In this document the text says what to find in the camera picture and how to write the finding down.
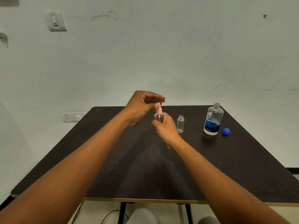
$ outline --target floor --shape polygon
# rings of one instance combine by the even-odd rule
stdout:
[[[75,224],[99,224],[103,218],[112,210],[118,210],[119,202],[84,202]],[[185,206],[177,204],[162,203],[134,203],[127,204],[126,214],[130,217],[140,207],[148,208],[161,224],[188,224]],[[291,224],[299,224],[299,207],[271,207]],[[196,224],[202,217],[213,216],[209,205],[191,205],[193,222]],[[118,212],[111,213],[103,224],[116,224]]]

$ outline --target clear plastic bottle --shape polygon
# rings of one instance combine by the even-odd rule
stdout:
[[[207,110],[207,117],[204,124],[204,132],[208,135],[218,134],[220,122],[223,116],[223,109],[219,103],[215,103],[214,106],[209,107]]]
[[[179,116],[178,117],[178,122],[176,124],[176,129],[178,130],[179,133],[182,133],[184,130],[184,117],[183,116]]]

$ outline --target person's right hand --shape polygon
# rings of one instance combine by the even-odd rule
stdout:
[[[152,121],[153,127],[156,129],[159,136],[163,139],[169,149],[172,149],[172,144],[177,140],[181,139],[176,129],[176,124],[170,115],[163,112],[164,120],[163,123],[157,120]]]

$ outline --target dark table top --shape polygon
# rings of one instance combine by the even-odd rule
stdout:
[[[203,132],[207,106],[163,106],[181,137],[213,165],[267,203],[299,203],[299,181],[226,111],[219,132]],[[93,107],[12,190],[20,195],[32,183],[93,136],[123,107]],[[125,129],[103,164],[86,200],[204,203],[205,198],[178,155],[151,126],[154,112]]]

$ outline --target light switch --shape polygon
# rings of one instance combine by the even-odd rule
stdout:
[[[43,15],[50,31],[67,31],[62,12],[45,12]]]

